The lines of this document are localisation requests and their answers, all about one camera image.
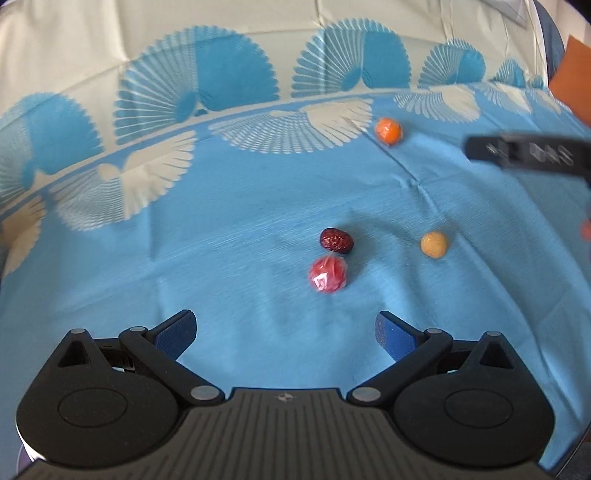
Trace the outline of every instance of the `tan dough ball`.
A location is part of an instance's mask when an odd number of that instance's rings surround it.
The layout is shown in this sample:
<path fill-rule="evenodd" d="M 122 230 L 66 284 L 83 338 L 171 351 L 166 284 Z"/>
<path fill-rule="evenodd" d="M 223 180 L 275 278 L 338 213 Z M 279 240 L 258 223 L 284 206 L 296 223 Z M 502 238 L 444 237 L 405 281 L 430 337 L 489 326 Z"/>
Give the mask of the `tan dough ball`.
<path fill-rule="evenodd" d="M 441 258 L 447 252 L 447 238 L 441 232 L 429 232 L 421 240 L 421 250 L 431 258 Z"/>

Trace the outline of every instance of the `red candy wrapped in plastic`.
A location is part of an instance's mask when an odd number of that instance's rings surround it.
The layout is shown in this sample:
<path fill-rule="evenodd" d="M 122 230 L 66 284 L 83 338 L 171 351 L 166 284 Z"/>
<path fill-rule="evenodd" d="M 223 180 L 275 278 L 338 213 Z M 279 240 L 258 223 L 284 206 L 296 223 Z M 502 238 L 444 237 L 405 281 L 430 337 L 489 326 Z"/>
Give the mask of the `red candy wrapped in plastic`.
<path fill-rule="evenodd" d="M 347 263 L 335 255 L 326 255 L 312 263 L 310 284 L 321 293 L 333 293 L 347 284 Z"/>

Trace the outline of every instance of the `food item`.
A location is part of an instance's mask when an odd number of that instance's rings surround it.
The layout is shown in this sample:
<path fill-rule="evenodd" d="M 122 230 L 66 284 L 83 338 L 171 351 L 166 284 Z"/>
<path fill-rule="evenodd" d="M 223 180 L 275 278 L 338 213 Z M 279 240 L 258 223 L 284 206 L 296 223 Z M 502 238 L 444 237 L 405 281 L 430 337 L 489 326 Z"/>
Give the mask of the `food item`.
<path fill-rule="evenodd" d="M 375 136 L 391 147 L 402 140 L 402 127 L 391 118 L 382 118 L 375 124 Z"/>
<path fill-rule="evenodd" d="M 333 293 L 347 284 L 347 263 L 336 255 L 326 255 L 312 263 L 310 284 L 321 293 Z"/>
<path fill-rule="evenodd" d="M 591 219 L 585 220 L 581 225 L 581 237 L 586 242 L 591 242 Z"/>
<path fill-rule="evenodd" d="M 429 232 L 421 240 L 421 250 L 431 258 L 441 258 L 447 252 L 447 238 L 441 232 Z"/>
<path fill-rule="evenodd" d="M 338 254 L 348 254 L 353 250 L 353 238 L 338 228 L 325 228 L 320 234 L 320 245 Z"/>

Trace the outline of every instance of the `blue gripper pad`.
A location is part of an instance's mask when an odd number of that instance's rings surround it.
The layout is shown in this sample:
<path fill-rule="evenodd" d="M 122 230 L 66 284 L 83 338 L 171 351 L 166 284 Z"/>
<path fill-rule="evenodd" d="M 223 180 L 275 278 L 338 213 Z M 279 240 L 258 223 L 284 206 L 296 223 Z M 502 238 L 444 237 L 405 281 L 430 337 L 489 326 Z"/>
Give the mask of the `blue gripper pad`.
<path fill-rule="evenodd" d="M 182 310 L 153 328 L 146 338 L 158 349 L 176 360 L 197 337 L 197 319 L 190 310 Z"/>
<path fill-rule="evenodd" d="M 425 334 L 390 312 L 379 312 L 375 319 L 375 339 L 398 362 L 425 341 Z"/>

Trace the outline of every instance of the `orange candy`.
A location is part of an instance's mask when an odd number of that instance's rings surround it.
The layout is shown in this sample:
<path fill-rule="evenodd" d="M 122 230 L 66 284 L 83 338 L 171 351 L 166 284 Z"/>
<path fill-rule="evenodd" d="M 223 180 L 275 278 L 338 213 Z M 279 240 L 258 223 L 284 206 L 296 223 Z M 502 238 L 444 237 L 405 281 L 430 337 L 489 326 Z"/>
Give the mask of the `orange candy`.
<path fill-rule="evenodd" d="M 585 220 L 581 225 L 581 236 L 583 240 L 591 242 L 591 220 Z"/>
<path fill-rule="evenodd" d="M 421 250 L 431 258 L 441 258 L 446 254 L 449 243 L 441 232 L 429 232 L 421 240 Z"/>
<path fill-rule="evenodd" d="M 402 140 L 402 127 L 391 118 L 382 118 L 375 124 L 375 135 L 391 147 Z"/>

